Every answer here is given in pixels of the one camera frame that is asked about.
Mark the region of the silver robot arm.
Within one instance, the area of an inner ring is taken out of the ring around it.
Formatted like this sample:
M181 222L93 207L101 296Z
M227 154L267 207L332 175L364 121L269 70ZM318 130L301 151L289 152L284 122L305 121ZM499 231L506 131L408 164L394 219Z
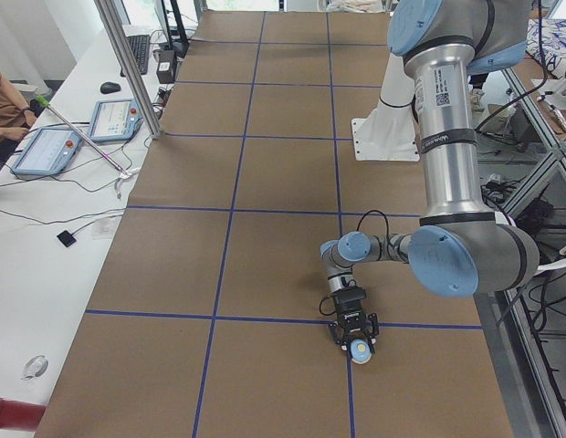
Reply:
M527 1L402 1L395 8L379 103L357 121L353 138L386 161L421 161L428 209L409 235L354 231L321 246L336 315L330 334L353 362L372 357L379 333L376 315L362 308L356 264L405 263L445 297L521 287L537 273L533 239L499 223L483 202L467 90L471 76L523 59L530 11Z

